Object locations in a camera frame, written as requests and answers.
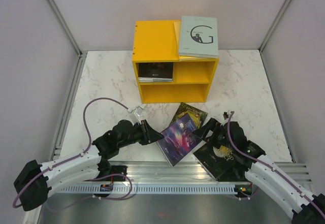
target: yellow bookshelf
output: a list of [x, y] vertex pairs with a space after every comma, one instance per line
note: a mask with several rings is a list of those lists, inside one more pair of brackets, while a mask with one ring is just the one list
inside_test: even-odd
[[[219, 58], [179, 60], [174, 21], [137, 21], [133, 67], [142, 103], [205, 102]], [[174, 62], [172, 82], [140, 83], [141, 62]]]

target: white wall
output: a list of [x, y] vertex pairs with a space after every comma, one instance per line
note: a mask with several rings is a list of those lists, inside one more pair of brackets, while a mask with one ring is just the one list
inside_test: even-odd
[[294, 0], [264, 52], [288, 140], [325, 185], [325, 0]]
[[48, 160], [77, 56], [45, 0], [0, 0], [0, 223], [22, 223], [13, 182]]
[[257, 49], [284, 0], [55, 0], [82, 50], [131, 50], [136, 20], [218, 18], [221, 49]]

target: perforated metal strip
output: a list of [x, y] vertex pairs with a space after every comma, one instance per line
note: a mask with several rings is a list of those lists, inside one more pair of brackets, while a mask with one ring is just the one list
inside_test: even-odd
[[[115, 183], [112, 193], [125, 194], [129, 191], [130, 186], [122, 183]], [[174, 194], [174, 195], [233, 195], [235, 185], [216, 185], [216, 184], [139, 184], [134, 185], [132, 194]], [[105, 194], [101, 191], [101, 185], [97, 183], [75, 184], [62, 189], [59, 193], [66, 194]]]

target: purple galaxy book cover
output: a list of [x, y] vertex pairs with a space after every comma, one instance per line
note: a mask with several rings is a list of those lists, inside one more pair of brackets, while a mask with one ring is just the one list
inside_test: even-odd
[[165, 138], [159, 140], [157, 144], [171, 166], [175, 166], [201, 142], [200, 138], [192, 134], [196, 129], [190, 115], [185, 114], [162, 131], [161, 134]]

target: tabletop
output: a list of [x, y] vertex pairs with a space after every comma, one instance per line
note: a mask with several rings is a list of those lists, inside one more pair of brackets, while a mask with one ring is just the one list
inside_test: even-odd
[[[131, 51], [89, 51], [79, 82], [61, 157], [84, 148], [88, 137], [82, 113], [86, 104], [98, 97], [118, 100], [130, 108], [141, 104], [132, 65]], [[258, 50], [220, 50], [219, 65], [206, 103], [189, 103], [208, 112], [207, 120], [222, 120], [224, 111], [233, 110], [233, 120], [244, 129], [247, 139], [258, 144], [275, 162], [291, 162], [279, 116]], [[145, 104], [142, 113], [153, 129], [161, 132], [170, 123], [179, 104]], [[129, 112], [111, 101], [89, 106], [86, 121], [92, 140], [104, 134]], [[136, 143], [120, 149], [111, 160], [165, 162], [156, 143]], [[182, 162], [196, 162], [189, 154]]]

